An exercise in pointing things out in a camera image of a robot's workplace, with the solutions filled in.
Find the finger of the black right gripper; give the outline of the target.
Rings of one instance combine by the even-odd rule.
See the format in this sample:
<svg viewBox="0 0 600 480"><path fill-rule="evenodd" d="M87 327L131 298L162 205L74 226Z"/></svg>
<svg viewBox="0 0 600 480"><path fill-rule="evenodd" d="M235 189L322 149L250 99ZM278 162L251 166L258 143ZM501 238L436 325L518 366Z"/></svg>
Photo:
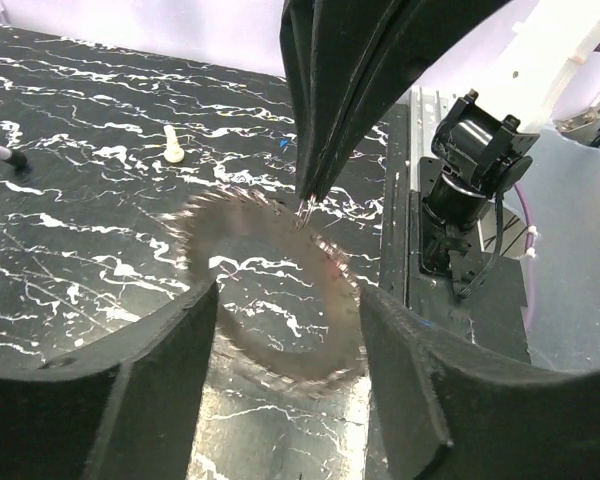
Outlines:
<svg viewBox="0 0 600 480"><path fill-rule="evenodd" d="M456 43L504 5L500 0L393 2L395 13L368 56L339 138L330 150L338 156L328 167L328 178L333 184L354 148L399 97ZM325 197L312 198L322 201Z"/></svg>
<svg viewBox="0 0 600 480"><path fill-rule="evenodd" d="M393 1L286 1L280 48L297 129L296 193L323 198L330 150Z"/></svg>

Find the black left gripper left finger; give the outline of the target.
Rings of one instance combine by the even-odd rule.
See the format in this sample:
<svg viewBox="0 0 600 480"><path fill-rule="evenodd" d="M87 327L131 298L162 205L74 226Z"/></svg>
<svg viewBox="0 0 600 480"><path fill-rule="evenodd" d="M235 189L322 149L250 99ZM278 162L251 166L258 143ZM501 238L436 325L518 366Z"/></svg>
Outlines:
<svg viewBox="0 0 600 480"><path fill-rule="evenodd" d="M218 307L191 287L37 368L0 366L0 479L182 479Z"/></svg>

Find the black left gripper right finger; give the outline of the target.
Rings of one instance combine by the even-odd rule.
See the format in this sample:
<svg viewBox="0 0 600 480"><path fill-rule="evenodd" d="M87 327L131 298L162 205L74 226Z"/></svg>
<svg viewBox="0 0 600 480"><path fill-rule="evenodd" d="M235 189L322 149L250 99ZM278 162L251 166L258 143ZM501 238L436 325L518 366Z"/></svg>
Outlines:
<svg viewBox="0 0 600 480"><path fill-rule="evenodd" d="M360 320L394 479L600 479L600 370L497 354L376 287Z"/></svg>

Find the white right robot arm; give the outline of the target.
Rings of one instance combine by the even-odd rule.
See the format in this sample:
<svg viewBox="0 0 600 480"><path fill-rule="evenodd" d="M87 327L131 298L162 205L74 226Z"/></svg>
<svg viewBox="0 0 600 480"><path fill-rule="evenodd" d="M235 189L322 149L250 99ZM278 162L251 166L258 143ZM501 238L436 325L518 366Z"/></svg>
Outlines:
<svg viewBox="0 0 600 480"><path fill-rule="evenodd" d="M280 47L297 128L298 224L308 221L353 149L422 74L499 1L288 1ZM526 172L529 149L578 69L600 44L600 1L541 1L441 119L431 141L442 171L423 209L426 269L469 297L484 275L458 269L463 234Z"/></svg>

